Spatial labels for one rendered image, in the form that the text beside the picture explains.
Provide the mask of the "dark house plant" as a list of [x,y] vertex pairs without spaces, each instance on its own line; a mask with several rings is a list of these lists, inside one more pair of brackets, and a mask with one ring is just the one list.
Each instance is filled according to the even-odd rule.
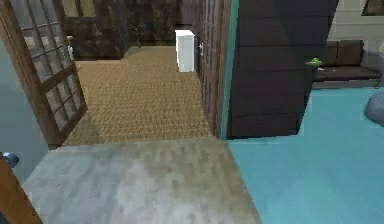
[[137,23],[135,25],[132,25],[132,29],[136,33],[136,46],[137,46],[137,48],[141,48],[142,47],[142,44],[140,42],[140,38],[141,38],[141,24]]

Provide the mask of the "dark brown sofa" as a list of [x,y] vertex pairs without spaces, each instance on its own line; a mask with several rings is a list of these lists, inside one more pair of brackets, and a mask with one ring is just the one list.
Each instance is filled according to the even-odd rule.
[[382,75],[377,69],[362,64],[364,42],[362,40],[328,41],[323,48],[315,82],[376,80]]

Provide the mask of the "grey beanbag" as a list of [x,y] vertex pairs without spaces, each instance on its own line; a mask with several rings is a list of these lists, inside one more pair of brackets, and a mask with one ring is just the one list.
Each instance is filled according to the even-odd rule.
[[384,127],[384,91],[379,91],[369,97],[364,115],[370,121]]

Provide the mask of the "round metal door knob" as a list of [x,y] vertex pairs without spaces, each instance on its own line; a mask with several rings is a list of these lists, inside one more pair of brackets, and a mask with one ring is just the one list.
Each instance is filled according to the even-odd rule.
[[3,157],[11,168],[15,168],[19,162],[19,157],[14,153],[3,152]]

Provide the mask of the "white cabinet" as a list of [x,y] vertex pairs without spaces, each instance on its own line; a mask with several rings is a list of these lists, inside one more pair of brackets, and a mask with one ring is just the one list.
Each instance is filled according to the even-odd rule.
[[180,72],[194,72],[194,37],[191,30],[176,30],[176,55]]

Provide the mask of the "brown wooden room door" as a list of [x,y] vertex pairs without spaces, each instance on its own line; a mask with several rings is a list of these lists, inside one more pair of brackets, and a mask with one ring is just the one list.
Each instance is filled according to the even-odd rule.
[[3,156],[0,156],[0,213],[9,224],[43,224]]

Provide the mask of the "brown glass-paned room door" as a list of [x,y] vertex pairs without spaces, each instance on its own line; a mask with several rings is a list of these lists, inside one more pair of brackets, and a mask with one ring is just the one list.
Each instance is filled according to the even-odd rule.
[[0,37],[48,146],[62,146],[87,105],[61,0],[0,0]]

